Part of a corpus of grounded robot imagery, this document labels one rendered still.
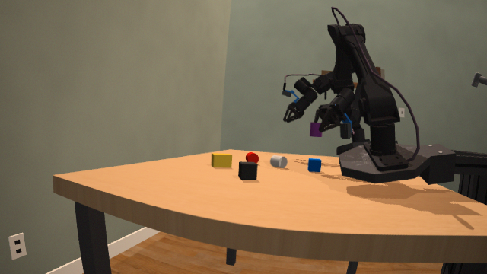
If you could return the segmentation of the white cylinder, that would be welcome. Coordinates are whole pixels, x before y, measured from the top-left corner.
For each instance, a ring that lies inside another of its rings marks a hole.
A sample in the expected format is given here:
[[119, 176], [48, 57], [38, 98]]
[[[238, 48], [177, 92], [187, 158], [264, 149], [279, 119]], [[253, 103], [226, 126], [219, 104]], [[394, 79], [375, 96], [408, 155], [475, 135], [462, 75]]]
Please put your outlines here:
[[288, 160], [284, 156], [279, 156], [279, 155], [273, 155], [270, 158], [270, 164], [273, 167], [280, 167], [280, 168], [285, 168], [288, 163]]

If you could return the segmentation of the purple cylinder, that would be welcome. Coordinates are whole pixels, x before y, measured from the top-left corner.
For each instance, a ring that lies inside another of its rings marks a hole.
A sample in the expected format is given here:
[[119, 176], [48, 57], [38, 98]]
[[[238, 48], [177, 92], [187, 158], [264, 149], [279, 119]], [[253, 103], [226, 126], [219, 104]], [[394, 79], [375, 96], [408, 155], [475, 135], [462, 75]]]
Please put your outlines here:
[[310, 123], [310, 136], [322, 137], [322, 133], [319, 131], [321, 123]]

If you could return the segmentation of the yellow block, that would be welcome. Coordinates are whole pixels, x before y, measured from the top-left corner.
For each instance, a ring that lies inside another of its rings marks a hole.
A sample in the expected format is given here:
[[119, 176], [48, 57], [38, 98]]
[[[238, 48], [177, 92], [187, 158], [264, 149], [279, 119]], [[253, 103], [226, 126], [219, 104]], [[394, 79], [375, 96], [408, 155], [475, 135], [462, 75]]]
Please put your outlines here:
[[211, 166], [213, 166], [213, 167], [232, 167], [232, 155], [212, 153]]

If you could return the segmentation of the red cylinder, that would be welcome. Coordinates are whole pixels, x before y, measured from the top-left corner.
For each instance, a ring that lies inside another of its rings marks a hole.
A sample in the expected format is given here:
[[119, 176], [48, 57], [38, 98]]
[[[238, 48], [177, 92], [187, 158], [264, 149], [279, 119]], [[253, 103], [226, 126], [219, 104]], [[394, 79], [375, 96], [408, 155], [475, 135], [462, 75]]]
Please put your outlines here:
[[253, 153], [253, 152], [249, 152], [249, 153], [247, 153], [247, 155], [246, 155], [246, 160], [247, 160], [248, 162], [255, 162], [255, 163], [258, 163], [258, 161], [259, 161], [259, 156], [258, 156], [257, 154], [255, 154], [255, 153], [253, 153], [253, 154], [252, 154], [252, 153]]

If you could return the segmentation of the blue cube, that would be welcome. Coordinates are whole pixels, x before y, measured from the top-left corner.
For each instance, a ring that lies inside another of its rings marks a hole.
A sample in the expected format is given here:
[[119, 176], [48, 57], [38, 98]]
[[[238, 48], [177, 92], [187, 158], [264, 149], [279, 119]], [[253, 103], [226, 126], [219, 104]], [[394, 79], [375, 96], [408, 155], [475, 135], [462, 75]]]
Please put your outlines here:
[[321, 160], [318, 158], [309, 158], [308, 160], [308, 171], [309, 172], [320, 172], [321, 170]]

